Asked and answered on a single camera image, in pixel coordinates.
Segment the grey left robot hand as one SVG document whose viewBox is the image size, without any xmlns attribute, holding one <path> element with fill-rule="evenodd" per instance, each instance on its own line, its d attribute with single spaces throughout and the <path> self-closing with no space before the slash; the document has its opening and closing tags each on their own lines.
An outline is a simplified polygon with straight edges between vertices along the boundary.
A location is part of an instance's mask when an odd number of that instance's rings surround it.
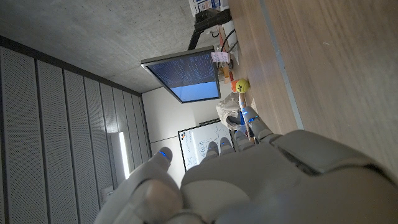
<svg viewBox="0 0 398 224">
<path fill-rule="evenodd" d="M 251 108 L 254 133 L 212 142 L 180 185 L 161 148 L 112 194 L 96 223 L 396 223 L 397 178 L 349 146 L 304 130 L 273 133 Z"/>
</svg>

